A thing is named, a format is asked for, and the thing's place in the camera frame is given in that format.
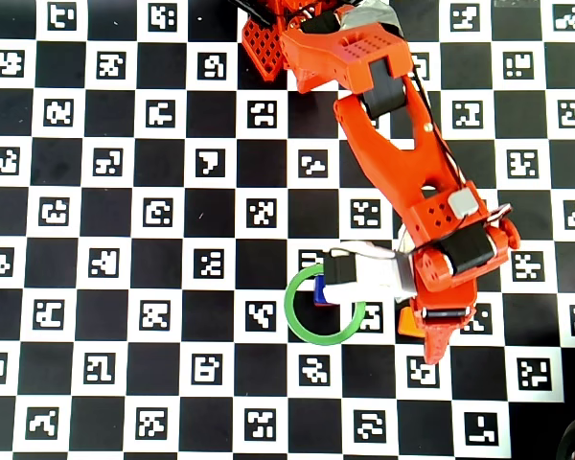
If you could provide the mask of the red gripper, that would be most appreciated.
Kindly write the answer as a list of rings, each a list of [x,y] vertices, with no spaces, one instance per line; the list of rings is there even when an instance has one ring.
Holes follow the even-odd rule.
[[[455,329],[472,313],[477,280],[498,269],[520,246],[517,227],[508,219],[485,220],[463,227],[415,254],[417,295],[414,319],[425,334],[424,360],[437,364]]]

